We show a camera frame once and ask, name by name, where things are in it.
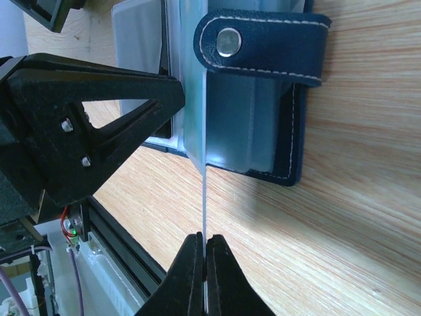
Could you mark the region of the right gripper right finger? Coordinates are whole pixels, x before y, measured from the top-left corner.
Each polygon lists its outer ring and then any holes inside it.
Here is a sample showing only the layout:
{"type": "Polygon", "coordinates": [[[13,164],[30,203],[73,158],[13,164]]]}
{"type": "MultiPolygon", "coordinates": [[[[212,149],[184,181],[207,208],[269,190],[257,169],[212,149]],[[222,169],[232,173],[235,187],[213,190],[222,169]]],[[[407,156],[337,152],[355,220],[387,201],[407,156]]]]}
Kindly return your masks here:
{"type": "Polygon", "coordinates": [[[214,235],[207,242],[209,315],[273,315],[247,281],[226,239],[214,235]]]}

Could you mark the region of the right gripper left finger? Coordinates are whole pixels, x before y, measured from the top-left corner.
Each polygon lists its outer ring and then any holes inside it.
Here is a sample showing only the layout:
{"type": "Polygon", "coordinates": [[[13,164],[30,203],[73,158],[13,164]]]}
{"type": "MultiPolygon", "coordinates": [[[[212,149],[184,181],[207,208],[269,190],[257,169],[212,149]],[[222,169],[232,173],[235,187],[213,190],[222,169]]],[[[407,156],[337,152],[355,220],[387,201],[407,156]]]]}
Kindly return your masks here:
{"type": "Polygon", "coordinates": [[[203,235],[189,234],[138,315],[203,315],[203,235]]]}

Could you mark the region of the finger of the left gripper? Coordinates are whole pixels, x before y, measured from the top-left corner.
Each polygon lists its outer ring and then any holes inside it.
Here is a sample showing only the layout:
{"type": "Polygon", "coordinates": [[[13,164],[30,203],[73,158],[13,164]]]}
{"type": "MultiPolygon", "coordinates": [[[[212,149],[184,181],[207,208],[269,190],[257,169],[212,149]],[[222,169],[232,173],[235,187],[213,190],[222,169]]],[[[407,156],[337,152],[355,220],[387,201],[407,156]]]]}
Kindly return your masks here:
{"type": "Polygon", "coordinates": [[[81,9],[86,0],[11,0],[19,9],[54,33],[60,33],[71,9],[81,9]]]}

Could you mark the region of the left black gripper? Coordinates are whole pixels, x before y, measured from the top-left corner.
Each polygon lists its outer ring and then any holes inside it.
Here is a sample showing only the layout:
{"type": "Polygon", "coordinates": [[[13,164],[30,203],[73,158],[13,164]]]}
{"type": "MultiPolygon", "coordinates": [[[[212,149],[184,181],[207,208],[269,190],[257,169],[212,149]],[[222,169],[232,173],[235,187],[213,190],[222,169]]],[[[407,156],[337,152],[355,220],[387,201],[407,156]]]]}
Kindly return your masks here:
{"type": "Polygon", "coordinates": [[[95,193],[185,103],[179,80],[46,53],[1,58],[1,260],[43,240],[46,192],[59,207],[95,193]],[[94,127],[89,101],[143,105],[94,127]]]}

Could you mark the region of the teal card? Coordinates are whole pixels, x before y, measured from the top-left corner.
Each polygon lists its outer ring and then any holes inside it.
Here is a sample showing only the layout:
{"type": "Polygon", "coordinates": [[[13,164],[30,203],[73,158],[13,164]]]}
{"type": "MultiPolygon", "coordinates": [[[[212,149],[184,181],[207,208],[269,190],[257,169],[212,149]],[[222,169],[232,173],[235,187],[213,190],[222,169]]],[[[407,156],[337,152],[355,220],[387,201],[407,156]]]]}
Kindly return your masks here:
{"type": "Polygon", "coordinates": [[[201,175],[203,257],[206,257],[207,205],[207,72],[191,70],[185,78],[184,147],[187,156],[201,175]]]}

